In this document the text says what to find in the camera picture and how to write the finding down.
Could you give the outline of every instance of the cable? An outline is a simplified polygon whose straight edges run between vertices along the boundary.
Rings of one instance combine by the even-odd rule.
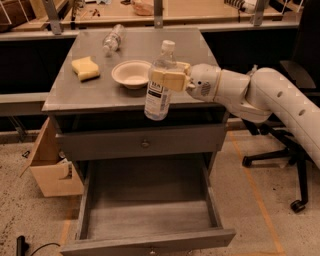
[[[44,245],[40,246],[37,250],[35,250],[33,253],[31,253],[30,256],[33,256],[37,251],[39,251],[40,249],[42,249],[43,247],[46,247],[48,245],[56,245],[56,246],[60,247],[60,244],[57,244],[57,243],[44,244]]]

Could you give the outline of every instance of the sponge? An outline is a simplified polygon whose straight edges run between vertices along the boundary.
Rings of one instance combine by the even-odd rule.
[[[100,76],[99,66],[91,60],[91,57],[73,60],[72,69],[78,74],[80,81]]]

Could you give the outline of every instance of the gray cabinet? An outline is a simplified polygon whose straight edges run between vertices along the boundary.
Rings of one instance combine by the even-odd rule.
[[[160,49],[165,39],[181,46],[180,61],[214,64],[200,32],[138,29],[111,59],[97,50],[103,36],[79,34],[43,108],[67,158],[87,166],[77,237],[61,253],[131,256],[227,246],[235,231],[223,228],[209,182],[225,138],[225,108],[177,93],[165,120],[151,121],[143,112],[146,89],[129,90],[110,77],[122,60],[152,59],[149,44]],[[136,40],[140,45],[130,43]],[[96,56],[103,73],[80,83],[70,62],[86,55]]]

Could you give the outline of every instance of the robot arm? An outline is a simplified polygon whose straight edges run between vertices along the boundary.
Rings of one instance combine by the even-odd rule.
[[[281,73],[262,68],[249,76],[199,64],[190,77],[187,91],[195,99],[220,103],[254,123],[274,113],[320,168],[320,109]]]

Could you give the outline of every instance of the plastic bottle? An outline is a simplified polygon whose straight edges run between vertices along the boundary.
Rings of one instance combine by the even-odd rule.
[[[102,49],[107,56],[118,50],[125,36],[125,28],[121,24],[113,27],[112,31],[103,39]]]
[[[162,42],[161,54],[153,62],[150,74],[153,69],[160,70],[177,70],[177,62],[173,56],[175,43],[169,40]],[[153,81],[149,81],[146,103],[144,108],[145,115],[152,120],[163,120],[169,110],[171,91]]]

